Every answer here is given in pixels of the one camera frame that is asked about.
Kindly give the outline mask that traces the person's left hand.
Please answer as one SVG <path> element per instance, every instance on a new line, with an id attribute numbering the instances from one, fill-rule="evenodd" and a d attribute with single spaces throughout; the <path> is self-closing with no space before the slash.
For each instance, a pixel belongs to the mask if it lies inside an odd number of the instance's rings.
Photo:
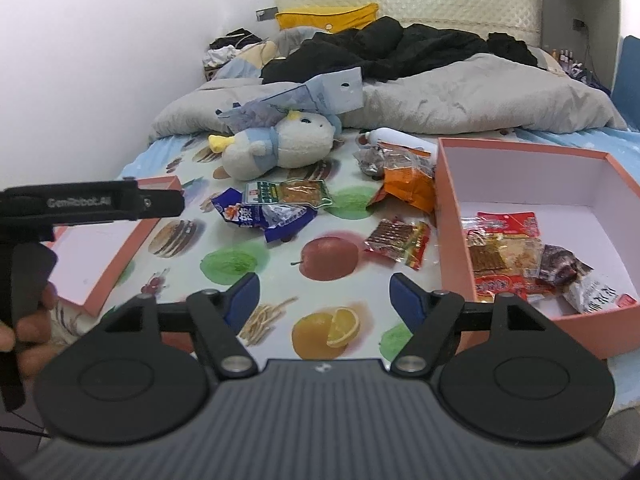
<path id="1" fill-rule="evenodd" d="M 64 342 L 52 336 L 51 311 L 58 304 L 58 294 L 52 283 L 43 289 L 35 313 L 17 321 L 13 328 L 2 323 L 0 328 L 0 351 L 8 353 L 22 344 L 17 352 L 17 365 L 22 379 L 37 376 L 52 359 L 65 348 Z"/>

